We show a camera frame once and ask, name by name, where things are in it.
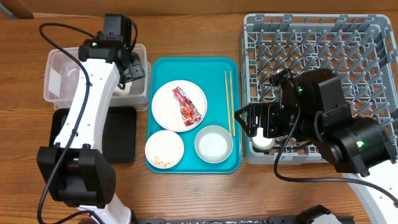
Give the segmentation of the white cup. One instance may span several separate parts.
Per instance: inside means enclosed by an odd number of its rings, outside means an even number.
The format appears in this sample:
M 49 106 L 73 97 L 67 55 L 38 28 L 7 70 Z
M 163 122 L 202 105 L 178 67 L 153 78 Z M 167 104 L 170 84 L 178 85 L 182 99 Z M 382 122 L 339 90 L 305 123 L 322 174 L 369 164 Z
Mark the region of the white cup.
M 275 144 L 274 138 L 266 138 L 263 136 L 264 129 L 257 128 L 257 133 L 251 138 L 253 149 L 258 151 L 269 151 Z

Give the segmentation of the white napkin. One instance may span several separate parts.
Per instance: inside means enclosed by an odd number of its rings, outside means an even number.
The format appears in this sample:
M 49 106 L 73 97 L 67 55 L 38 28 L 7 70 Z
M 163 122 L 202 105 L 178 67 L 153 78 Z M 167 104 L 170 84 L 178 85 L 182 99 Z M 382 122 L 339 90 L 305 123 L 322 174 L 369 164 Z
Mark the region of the white napkin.
M 117 84 L 116 88 L 114 89 L 113 95 L 114 96 L 127 96 L 130 94 L 131 89 L 131 82 L 125 84 Z

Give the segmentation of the grey bowl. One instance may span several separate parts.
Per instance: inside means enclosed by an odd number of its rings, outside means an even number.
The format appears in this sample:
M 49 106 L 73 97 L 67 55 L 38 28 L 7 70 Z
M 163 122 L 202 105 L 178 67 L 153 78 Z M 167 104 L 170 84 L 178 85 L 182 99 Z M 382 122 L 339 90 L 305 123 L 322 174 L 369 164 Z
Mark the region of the grey bowl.
M 233 151 L 233 138 L 223 127 L 206 126 L 195 137 L 194 147 L 198 157 L 210 164 L 227 160 Z

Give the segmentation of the large white plate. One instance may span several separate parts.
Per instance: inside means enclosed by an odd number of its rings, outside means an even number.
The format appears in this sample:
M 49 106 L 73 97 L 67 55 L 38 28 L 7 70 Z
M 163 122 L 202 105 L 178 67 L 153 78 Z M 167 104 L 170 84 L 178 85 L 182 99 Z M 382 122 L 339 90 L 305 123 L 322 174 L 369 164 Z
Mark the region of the large white plate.
M 180 87 L 195 108 L 201 114 L 201 120 L 186 126 L 180 112 L 180 102 L 172 92 Z M 203 90 L 196 84 L 186 80 L 174 80 L 162 85 L 152 98 L 151 111 L 154 119 L 164 129 L 173 132 L 185 132 L 198 126 L 207 112 L 207 99 Z

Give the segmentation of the red sauce packet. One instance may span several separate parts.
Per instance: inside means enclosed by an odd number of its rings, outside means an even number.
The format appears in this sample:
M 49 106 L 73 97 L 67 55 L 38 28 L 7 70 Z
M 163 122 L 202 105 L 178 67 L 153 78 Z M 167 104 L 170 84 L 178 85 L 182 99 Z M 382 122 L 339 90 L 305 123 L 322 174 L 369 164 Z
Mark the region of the red sauce packet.
M 199 113 L 187 94 L 179 86 L 174 88 L 172 92 L 180 103 L 180 113 L 184 125 L 188 127 L 201 121 L 202 115 Z

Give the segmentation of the small pink bowl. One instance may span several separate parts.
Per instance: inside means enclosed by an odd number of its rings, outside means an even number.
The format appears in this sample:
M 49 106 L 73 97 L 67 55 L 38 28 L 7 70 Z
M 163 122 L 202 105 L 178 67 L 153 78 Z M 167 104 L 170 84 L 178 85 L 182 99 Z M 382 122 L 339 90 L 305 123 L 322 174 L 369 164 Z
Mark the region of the small pink bowl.
M 145 146 L 145 156 L 149 164 L 168 169 L 176 166 L 184 154 L 182 138 L 169 130 L 157 131 L 149 137 Z

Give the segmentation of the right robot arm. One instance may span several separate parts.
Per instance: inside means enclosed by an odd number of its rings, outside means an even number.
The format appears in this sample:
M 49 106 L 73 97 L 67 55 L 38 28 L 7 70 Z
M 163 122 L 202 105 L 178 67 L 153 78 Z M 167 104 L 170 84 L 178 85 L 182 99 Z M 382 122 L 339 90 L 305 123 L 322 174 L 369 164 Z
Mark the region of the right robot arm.
M 330 69 L 270 76 L 281 89 L 273 103 L 250 103 L 235 120 L 247 136 L 307 141 L 341 173 L 373 223 L 397 222 L 397 150 L 383 126 L 370 117 L 354 117 L 341 80 Z

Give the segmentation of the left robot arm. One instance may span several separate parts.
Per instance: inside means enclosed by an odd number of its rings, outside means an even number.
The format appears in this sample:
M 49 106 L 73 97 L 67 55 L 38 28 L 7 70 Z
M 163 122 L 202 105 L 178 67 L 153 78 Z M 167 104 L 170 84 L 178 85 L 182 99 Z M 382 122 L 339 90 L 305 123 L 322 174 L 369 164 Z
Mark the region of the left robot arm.
M 75 62 L 78 82 L 67 118 L 53 146 L 41 147 L 37 164 L 45 179 L 37 220 L 47 195 L 88 214 L 96 223 L 135 223 L 133 211 L 115 193 L 116 173 L 102 155 L 103 129 L 114 89 L 131 70 L 130 40 L 86 39 Z

